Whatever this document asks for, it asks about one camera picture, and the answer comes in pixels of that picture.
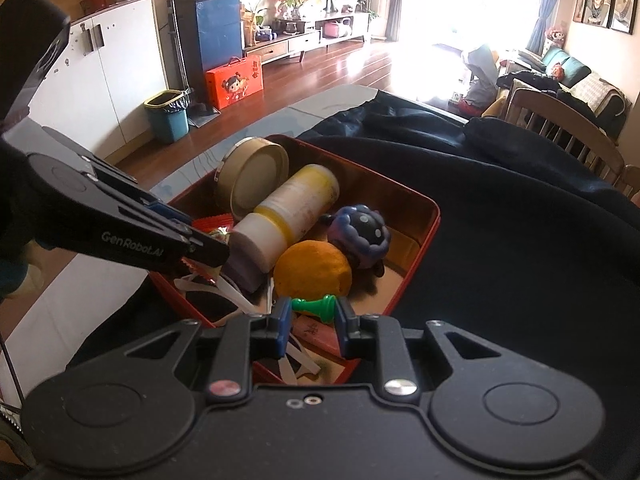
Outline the green sofa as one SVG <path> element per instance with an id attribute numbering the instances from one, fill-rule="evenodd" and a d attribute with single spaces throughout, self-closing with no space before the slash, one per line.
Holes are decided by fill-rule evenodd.
<path id="1" fill-rule="evenodd" d="M 564 78 L 559 81 L 560 88 L 586 102 L 596 116 L 599 127 L 616 140 L 627 119 L 626 96 L 577 58 L 553 46 L 542 58 L 529 50 L 519 50 L 508 53 L 500 61 L 503 75 L 525 72 L 551 77 L 556 64 L 562 67 L 564 74 Z"/>

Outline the purple monster toy figure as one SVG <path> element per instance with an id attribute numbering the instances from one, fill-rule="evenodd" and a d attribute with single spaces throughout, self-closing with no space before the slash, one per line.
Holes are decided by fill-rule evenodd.
<path id="1" fill-rule="evenodd" d="M 320 222 L 326 226 L 326 240 L 354 270 L 368 270 L 382 278 L 392 234 L 377 210 L 363 204 L 345 206 L 334 214 L 322 214 Z"/>

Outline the white cabinet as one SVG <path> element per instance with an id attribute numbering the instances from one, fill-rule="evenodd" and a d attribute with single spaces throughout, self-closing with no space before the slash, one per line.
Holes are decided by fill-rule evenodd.
<path id="1" fill-rule="evenodd" d="M 29 116 L 118 162 L 152 138 L 143 103 L 167 89 L 153 0 L 129 0 L 75 22 Z"/>

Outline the blue front dark cabinet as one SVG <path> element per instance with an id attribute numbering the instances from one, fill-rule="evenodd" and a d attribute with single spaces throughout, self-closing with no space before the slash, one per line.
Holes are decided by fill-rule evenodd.
<path id="1" fill-rule="evenodd" d="M 168 0 L 178 70 L 195 102 L 210 104 L 205 74 L 243 55 L 240 0 Z"/>

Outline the round silver tin lid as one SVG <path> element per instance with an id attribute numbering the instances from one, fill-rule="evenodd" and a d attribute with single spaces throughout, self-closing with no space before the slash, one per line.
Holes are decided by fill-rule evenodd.
<path id="1" fill-rule="evenodd" d="M 216 200 L 241 220 L 287 178 L 288 153 L 280 144 L 246 138 L 230 148 L 215 170 Z"/>

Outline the framed wall pictures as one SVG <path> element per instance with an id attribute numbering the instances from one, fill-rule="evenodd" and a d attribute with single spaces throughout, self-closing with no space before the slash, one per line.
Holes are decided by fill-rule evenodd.
<path id="1" fill-rule="evenodd" d="M 638 2 L 639 0 L 576 0 L 573 21 L 632 35 Z"/>

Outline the orange fruit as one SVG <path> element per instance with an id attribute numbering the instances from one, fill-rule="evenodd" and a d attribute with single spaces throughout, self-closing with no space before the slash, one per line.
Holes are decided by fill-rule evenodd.
<path id="1" fill-rule="evenodd" d="M 303 240 L 288 248 L 272 272 L 279 297 L 317 300 L 326 295 L 347 296 L 352 288 L 352 267 L 335 246 Z"/>

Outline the red metal tin box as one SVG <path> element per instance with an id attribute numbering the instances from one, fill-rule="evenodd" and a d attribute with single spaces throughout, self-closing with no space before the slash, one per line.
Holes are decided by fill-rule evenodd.
<path id="1" fill-rule="evenodd" d="M 254 366 L 256 382 L 339 384 L 344 360 L 330 307 L 394 310 L 439 225 L 429 198 L 321 148 L 286 136 L 243 140 L 219 168 L 174 199 L 194 226 L 230 233 L 221 268 L 191 264 L 151 278 L 183 318 L 206 327 L 294 301 L 282 359 Z"/>

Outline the green chess pawn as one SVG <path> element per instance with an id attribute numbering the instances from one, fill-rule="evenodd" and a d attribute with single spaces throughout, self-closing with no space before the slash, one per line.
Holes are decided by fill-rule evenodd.
<path id="1" fill-rule="evenodd" d="M 326 295 L 317 300 L 294 298 L 291 306 L 294 312 L 308 314 L 324 324 L 330 324 L 334 322 L 337 298 L 334 295 Z"/>

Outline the purple faceted block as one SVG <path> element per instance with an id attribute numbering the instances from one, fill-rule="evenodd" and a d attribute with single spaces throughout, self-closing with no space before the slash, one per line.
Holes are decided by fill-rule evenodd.
<path id="1" fill-rule="evenodd" d="M 232 252 L 222 266 L 221 273 L 231 280 L 239 289 L 254 294 L 266 286 L 268 278 L 265 272 L 242 252 Z"/>

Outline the wooden slatted chair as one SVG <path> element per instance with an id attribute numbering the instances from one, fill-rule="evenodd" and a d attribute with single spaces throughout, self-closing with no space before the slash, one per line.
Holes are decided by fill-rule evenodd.
<path id="1" fill-rule="evenodd" d="M 549 140 L 605 182 L 616 184 L 624 173 L 623 156 L 605 132 L 553 96 L 535 89 L 513 90 L 506 122 Z"/>

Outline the red beige candy wrapper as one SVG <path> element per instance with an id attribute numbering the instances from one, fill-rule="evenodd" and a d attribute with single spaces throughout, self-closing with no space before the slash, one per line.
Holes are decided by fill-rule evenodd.
<path id="1" fill-rule="evenodd" d="M 194 220 L 190 252 L 181 261 L 206 282 L 215 284 L 230 256 L 229 237 L 233 227 L 232 214 Z"/>

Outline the yellow white plastic bottle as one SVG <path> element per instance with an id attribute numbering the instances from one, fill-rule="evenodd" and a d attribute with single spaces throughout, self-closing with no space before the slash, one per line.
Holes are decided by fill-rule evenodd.
<path id="1" fill-rule="evenodd" d="M 340 185 L 326 166 L 309 164 L 268 195 L 229 236 L 230 257 L 267 273 L 337 201 Z"/>

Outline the orange cartoon gift box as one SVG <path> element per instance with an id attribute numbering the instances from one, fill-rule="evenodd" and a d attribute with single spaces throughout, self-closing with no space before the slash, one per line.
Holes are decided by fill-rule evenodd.
<path id="1" fill-rule="evenodd" d="M 232 58 L 227 64 L 212 68 L 205 73 L 209 101 L 217 110 L 264 90 L 262 79 L 262 57 L 247 55 Z"/>

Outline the white low tv console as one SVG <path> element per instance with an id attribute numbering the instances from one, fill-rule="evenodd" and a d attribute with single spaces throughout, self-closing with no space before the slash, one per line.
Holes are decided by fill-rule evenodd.
<path id="1" fill-rule="evenodd" d="M 323 13 L 311 21 L 285 21 L 276 18 L 270 28 L 272 38 L 255 40 L 254 46 L 244 49 L 245 55 L 257 55 L 262 64 L 282 58 L 298 57 L 303 62 L 309 51 L 325 48 L 342 42 L 370 40 L 370 16 L 366 12 Z"/>

